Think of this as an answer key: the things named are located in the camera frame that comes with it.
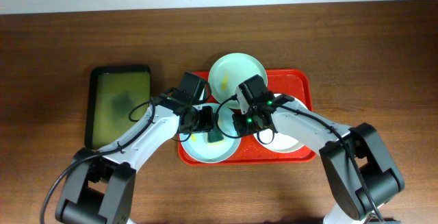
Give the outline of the white plate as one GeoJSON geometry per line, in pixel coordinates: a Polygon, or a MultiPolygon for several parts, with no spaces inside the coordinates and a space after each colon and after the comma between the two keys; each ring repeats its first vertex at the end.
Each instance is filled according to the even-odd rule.
{"type": "Polygon", "coordinates": [[[291,153],[304,147],[297,139],[274,133],[271,129],[263,130],[253,136],[261,146],[276,153],[291,153]]]}

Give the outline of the mint green plate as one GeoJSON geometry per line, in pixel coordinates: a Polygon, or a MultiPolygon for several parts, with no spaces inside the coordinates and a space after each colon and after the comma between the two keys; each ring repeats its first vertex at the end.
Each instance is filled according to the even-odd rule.
{"type": "Polygon", "coordinates": [[[245,53],[230,53],[217,60],[209,71],[211,93],[218,103],[235,94],[239,84],[254,75],[260,75],[268,85],[268,76],[263,65],[245,53]]]}

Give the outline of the light blue plate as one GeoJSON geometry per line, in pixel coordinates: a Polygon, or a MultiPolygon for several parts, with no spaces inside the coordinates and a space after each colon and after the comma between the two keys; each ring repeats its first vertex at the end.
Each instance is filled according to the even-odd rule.
{"type": "MultiPolygon", "coordinates": [[[[219,111],[219,128],[230,136],[237,136],[233,126],[233,111],[227,107],[221,107],[219,111]]],[[[240,138],[228,138],[223,136],[222,140],[208,142],[208,133],[192,134],[185,142],[178,144],[180,159],[189,165],[214,164],[230,158],[240,145],[240,138]]]]}

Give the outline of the green and yellow sponge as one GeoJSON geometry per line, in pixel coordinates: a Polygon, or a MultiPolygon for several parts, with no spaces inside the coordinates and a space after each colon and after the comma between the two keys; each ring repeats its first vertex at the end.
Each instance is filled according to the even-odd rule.
{"type": "Polygon", "coordinates": [[[220,131],[212,130],[207,133],[207,145],[219,145],[225,141],[223,134],[220,131]]]}

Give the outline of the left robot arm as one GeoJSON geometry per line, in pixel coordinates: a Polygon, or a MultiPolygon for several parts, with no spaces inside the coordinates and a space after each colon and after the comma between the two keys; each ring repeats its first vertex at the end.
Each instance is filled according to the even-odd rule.
{"type": "Polygon", "coordinates": [[[147,102],[143,117],[121,137],[97,151],[79,150],[60,175],[64,186],[55,209],[61,223],[131,223],[136,175],[177,134],[208,132],[213,111],[209,82],[186,72],[181,83],[147,102]]]}

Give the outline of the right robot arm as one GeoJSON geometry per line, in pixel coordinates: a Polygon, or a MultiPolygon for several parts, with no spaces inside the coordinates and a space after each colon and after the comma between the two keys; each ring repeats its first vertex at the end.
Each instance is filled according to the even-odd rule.
{"type": "Polygon", "coordinates": [[[296,139],[318,154],[335,205],[323,223],[365,223],[405,188],[404,178],[377,130],[330,121],[289,95],[274,95],[254,75],[235,90],[241,114],[233,115],[239,136],[271,130],[296,139]]]}

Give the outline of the red plastic tray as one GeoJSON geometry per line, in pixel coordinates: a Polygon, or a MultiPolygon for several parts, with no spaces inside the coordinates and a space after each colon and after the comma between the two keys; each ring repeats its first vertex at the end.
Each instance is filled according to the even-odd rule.
{"type": "MultiPolygon", "coordinates": [[[[267,71],[268,88],[277,94],[295,97],[307,109],[312,110],[310,88],[307,76],[296,69],[270,69],[267,71]]],[[[185,142],[190,136],[180,135],[185,142]]],[[[253,135],[241,138],[237,151],[225,161],[214,164],[194,166],[232,165],[232,164],[275,164],[308,162],[316,157],[315,152],[306,146],[291,153],[276,153],[261,146],[253,135]]]]}

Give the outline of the black tray with green mat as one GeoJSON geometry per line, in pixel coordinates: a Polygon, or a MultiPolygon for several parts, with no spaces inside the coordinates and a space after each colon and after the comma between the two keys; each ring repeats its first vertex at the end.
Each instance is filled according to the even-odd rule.
{"type": "Polygon", "coordinates": [[[121,137],[147,109],[151,70],[144,64],[91,71],[84,146],[99,149],[121,137]]]}

